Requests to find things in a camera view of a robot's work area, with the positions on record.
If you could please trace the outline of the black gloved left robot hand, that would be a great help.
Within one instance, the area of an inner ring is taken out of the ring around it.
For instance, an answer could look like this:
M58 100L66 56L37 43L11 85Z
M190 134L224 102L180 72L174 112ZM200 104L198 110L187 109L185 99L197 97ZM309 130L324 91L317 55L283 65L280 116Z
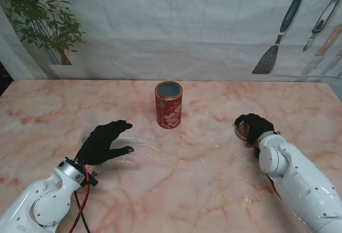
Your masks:
M131 129L133 125L124 120L112 121L106 125L98 125L82 144L75 159L80 165L100 165L108 160L134 152L131 146L110 149L119 135Z

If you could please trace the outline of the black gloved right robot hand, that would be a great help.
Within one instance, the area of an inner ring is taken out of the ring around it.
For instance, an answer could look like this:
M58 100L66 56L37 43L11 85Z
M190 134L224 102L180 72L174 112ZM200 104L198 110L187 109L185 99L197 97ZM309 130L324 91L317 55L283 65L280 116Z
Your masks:
M235 125L238 126L242 121L248 124L249 127L248 135L246 138L246 141L249 145L254 145L254 143L263 133L274 131L274 125L257 114L249 113L247 115L240 115L235 120Z

